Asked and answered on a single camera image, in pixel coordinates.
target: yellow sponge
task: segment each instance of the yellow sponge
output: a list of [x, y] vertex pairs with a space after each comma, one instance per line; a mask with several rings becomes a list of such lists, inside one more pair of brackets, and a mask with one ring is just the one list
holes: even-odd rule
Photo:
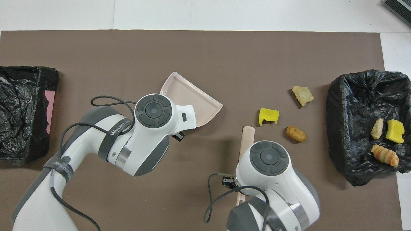
[[402, 135], [404, 134], [404, 125], [398, 120], [388, 121], [388, 131], [386, 138], [396, 143], [404, 143]]
[[263, 125], [263, 120], [265, 120], [265, 121], [274, 121], [274, 123], [277, 124], [279, 115], [280, 115], [280, 112], [277, 111], [277, 110], [261, 108], [260, 109], [260, 116], [259, 116], [260, 126]]

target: black strap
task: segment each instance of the black strap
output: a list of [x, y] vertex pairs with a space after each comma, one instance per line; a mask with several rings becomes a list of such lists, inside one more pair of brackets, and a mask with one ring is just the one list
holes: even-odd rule
[[67, 183], [71, 180], [71, 178], [74, 175], [73, 168], [70, 166], [70, 164], [59, 157], [51, 157], [43, 166], [43, 168], [56, 170], [66, 179]]
[[267, 222], [268, 225], [271, 227], [272, 230], [282, 230], [286, 231], [286, 228], [277, 214], [272, 210], [272, 208], [264, 201], [262, 201], [258, 197], [253, 197], [247, 201], [250, 205], [252, 205], [263, 217], [267, 211]]
[[124, 129], [126, 129], [126, 127], [130, 126], [131, 124], [132, 124], [131, 120], [129, 120], [128, 118], [124, 118], [120, 120], [119, 122], [117, 122], [106, 133], [106, 136], [104, 137], [100, 145], [100, 148], [99, 148], [98, 155], [100, 158], [108, 162], [107, 157], [118, 135], [120, 134], [120, 132], [122, 132]]

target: circular control button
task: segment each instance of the circular control button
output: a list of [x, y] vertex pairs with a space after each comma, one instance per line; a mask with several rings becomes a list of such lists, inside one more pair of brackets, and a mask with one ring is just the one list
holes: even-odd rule
[[278, 157], [278, 152], [272, 148], [264, 149], [260, 154], [261, 160], [268, 165], [273, 165], [277, 163], [279, 159]]
[[145, 107], [145, 114], [150, 118], [158, 118], [163, 113], [163, 107], [159, 103], [150, 103]]

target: black cable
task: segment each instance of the black cable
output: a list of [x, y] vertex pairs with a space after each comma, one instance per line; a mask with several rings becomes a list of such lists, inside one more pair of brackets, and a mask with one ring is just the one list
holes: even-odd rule
[[[100, 99], [100, 98], [114, 99], [114, 100], [117, 100], [118, 103], [95, 104], [94, 101], [95, 101], [96, 99]], [[112, 105], [124, 104], [124, 105], [130, 110], [131, 115], [133, 116], [133, 123], [132, 123], [132, 125], [131, 125], [129, 128], [127, 128], [126, 130], [120, 132], [119, 135], [124, 135], [124, 134], [128, 133], [128, 132], [133, 128], [133, 126], [134, 126], [134, 124], [135, 124], [135, 122], [136, 122], [136, 119], [134, 118], [134, 110], [133, 110], [133, 109], [130, 107], [130, 105], [129, 105], [129, 104], [137, 104], [136, 102], [133, 102], [133, 101], [127, 101], [127, 102], [126, 102], [126, 101], [123, 101], [122, 99], [119, 99], [119, 98], [114, 97], [114, 96], [110, 96], [110, 95], [100, 95], [100, 96], [96, 96], [96, 97], [92, 98], [92, 99], [90, 100], [90, 104], [93, 105], [93, 106], [97, 106], [97, 107], [99, 107], [99, 106], [112, 106]]]
[[[118, 102], [117, 102], [117, 103], [111, 103], [111, 104], [95, 104], [94, 101], [95, 101], [96, 99], [100, 99], [100, 98], [114, 99], [114, 100], [117, 100]], [[128, 133], [128, 132], [133, 128], [133, 126], [134, 126], [134, 124], [135, 124], [134, 111], [133, 111], [133, 109], [130, 107], [129, 104], [136, 104], [136, 102], [133, 102], [133, 101], [123, 101], [123, 100], [121, 100], [121, 99], [119, 99], [119, 98], [116, 98], [116, 97], [110, 96], [110, 95], [100, 95], [100, 96], [97, 96], [97, 97], [92, 98], [91, 101], [90, 101], [90, 104], [93, 105], [93, 106], [112, 106], [112, 105], [124, 104], [124, 105], [130, 110], [130, 112], [131, 112], [131, 114], [132, 114], [132, 116], [133, 116], [133, 123], [132, 123], [131, 126], [129, 126], [128, 129], [126, 129], [125, 131], [119, 133], [119, 135], [124, 135], [124, 134]], [[89, 127], [95, 128], [95, 129], [97, 129], [97, 130], [99, 130], [99, 131], [101, 131], [101, 132], [104, 132], [104, 133], [107, 133], [107, 132], [108, 132], [108, 131], [106, 131], [106, 130], [102, 129], [101, 127], [96, 126], [96, 125], [94, 125], [94, 124], [85, 123], [85, 122], [74, 123], [74, 124], [70, 125], [69, 127], [67, 127], [67, 128], [64, 130], [64, 132], [61, 134], [60, 141], [59, 141], [59, 149], [58, 149], [57, 153], [55, 154], [55, 156], [57, 156], [57, 157], [59, 157], [59, 158], [62, 157], [62, 155], [63, 155], [63, 139], [64, 139], [64, 136], [66, 135], [66, 133], [67, 133], [71, 128], [73, 128], [73, 127], [75, 127], [75, 126], [89, 126]], [[84, 217], [85, 219], [89, 220], [91, 223], [93, 223], [94, 226], [96, 226], [96, 228], [97, 228], [98, 231], [101, 231], [100, 226], [97, 224], [97, 222], [96, 222], [95, 220], [93, 220], [91, 217], [89, 217], [89, 216], [87, 216], [86, 214], [78, 211], [77, 209], [75, 209], [75, 208], [73, 208], [71, 205], [69, 205], [67, 202], [65, 202], [65, 201], [57, 194], [57, 192], [56, 192], [55, 189], [54, 189], [54, 186], [53, 186], [53, 187], [50, 187], [50, 190], [51, 190], [51, 193], [53, 194], [54, 198], [55, 198], [60, 204], [62, 204], [63, 206], [65, 206], [66, 208], [68, 208], [69, 210], [71, 210], [72, 212], [74, 212], [74, 213], [76, 213], [76, 214]]]
[[59, 158], [61, 158], [61, 156], [63, 156], [63, 139], [64, 139], [64, 136], [66, 135], [66, 133], [67, 133], [71, 128], [73, 128], [73, 127], [75, 127], [75, 126], [79, 126], [79, 125], [89, 126], [89, 127], [95, 128], [95, 129], [97, 129], [97, 130], [99, 130], [99, 131], [101, 131], [101, 132], [104, 132], [104, 133], [107, 133], [107, 132], [108, 132], [108, 131], [106, 131], [106, 130], [104, 130], [104, 129], [102, 129], [102, 128], [100, 128], [99, 126], [96, 126], [96, 125], [94, 125], [94, 124], [85, 123], [85, 122], [74, 123], [74, 124], [68, 126], [68, 127], [66, 128], [66, 130], [64, 130], [64, 132], [61, 134], [60, 141], [59, 141], [59, 143], [58, 143], [58, 147], [59, 147], [59, 148], [58, 148], [58, 151], [57, 151], [57, 153], [55, 154], [55, 156], [57, 156], [57, 157], [59, 157]]
[[54, 198], [60, 202], [60, 204], [64, 205], [66, 208], [70, 209], [72, 212], [84, 217], [85, 219], [89, 220], [91, 223], [93, 223], [94, 226], [96, 226], [98, 231], [101, 231], [100, 226], [97, 224], [97, 222], [95, 220], [93, 220], [91, 217], [87, 216], [86, 214], [78, 211], [77, 209], [73, 208], [71, 205], [67, 204], [67, 202], [65, 202], [63, 199], [61, 199], [61, 197], [57, 194], [57, 192], [55, 191], [54, 187], [50, 188], [51, 193], [53, 194]]
[[[208, 184], [208, 195], [210, 196], [210, 204], [212, 203], [210, 179], [211, 179], [212, 177], [214, 177], [214, 176], [218, 176], [218, 173], [213, 173], [213, 174], [211, 174], [211, 175], [208, 177], [208, 180], [207, 180], [207, 184]], [[208, 223], [208, 222], [210, 221], [210, 219], [211, 219], [211, 211], [212, 211], [212, 207], [210, 208], [210, 212], [209, 212], [209, 214], [208, 214], [208, 218], [207, 218], [207, 221], [206, 221], [205, 223]]]
[[205, 211], [205, 213], [204, 213], [204, 216], [203, 216], [203, 221], [204, 221], [204, 223], [208, 223], [208, 222], [210, 221], [212, 206], [213, 206], [217, 201], [219, 201], [221, 198], [227, 196], [228, 194], [230, 194], [230, 193], [232, 193], [232, 192], [238, 192], [238, 191], [240, 191], [240, 190], [242, 190], [242, 189], [255, 189], [255, 190], [259, 191], [259, 192], [264, 196], [264, 199], [266, 200], [266, 203], [268, 204], [267, 209], [266, 209], [266, 212], [265, 212], [265, 214], [264, 214], [264, 216], [263, 216], [263, 227], [262, 227], [262, 231], [264, 231], [265, 228], [266, 228], [268, 208], [270, 207], [270, 202], [269, 202], [269, 200], [268, 200], [267, 194], [266, 194], [262, 189], [260, 189], [260, 188], [258, 188], [258, 187], [248, 185], [248, 186], [241, 186], [241, 187], [233, 188], [233, 189], [231, 189], [231, 190], [229, 190], [229, 191], [221, 194], [221, 195], [218, 196], [214, 201], [212, 201], [211, 187], [210, 187], [210, 179], [211, 179], [212, 177], [218, 176], [218, 175], [220, 175], [220, 173], [213, 173], [213, 174], [211, 174], [211, 175], [208, 177], [208, 193], [209, 193], [209, 195], [210, 195], [210, 205], [207, 207], [207, 209], [206, 209], [206, 211]]

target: cracker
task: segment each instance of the cracker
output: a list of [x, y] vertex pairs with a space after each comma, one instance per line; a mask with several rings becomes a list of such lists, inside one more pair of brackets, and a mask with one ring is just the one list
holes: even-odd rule
[[314, 99], [308, 87], [294, 86], [292, 91], [296, 95], [301, 107], [304, 107], [306, 103], [311, 102]]

